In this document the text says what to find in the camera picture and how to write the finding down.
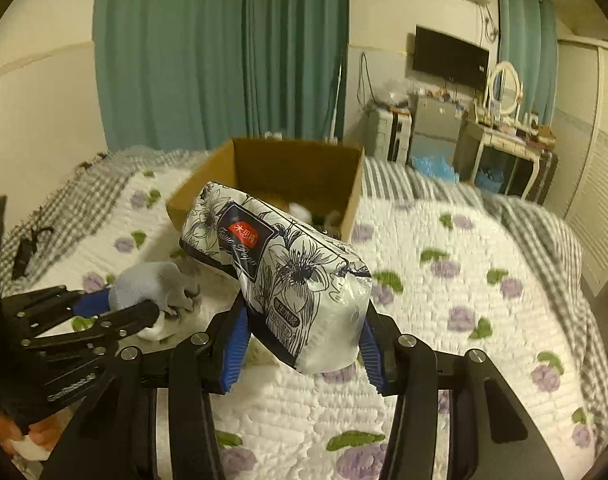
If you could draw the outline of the person's hand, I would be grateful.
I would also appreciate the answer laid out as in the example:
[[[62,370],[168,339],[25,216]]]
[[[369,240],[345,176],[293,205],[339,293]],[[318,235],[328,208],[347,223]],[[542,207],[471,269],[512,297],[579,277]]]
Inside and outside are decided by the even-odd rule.
[[[46,460],[57,445],[64,429],[58,415],[28,426],[24,434],[19,426],[0,410],[0,445],[10,456],[26,460]]]

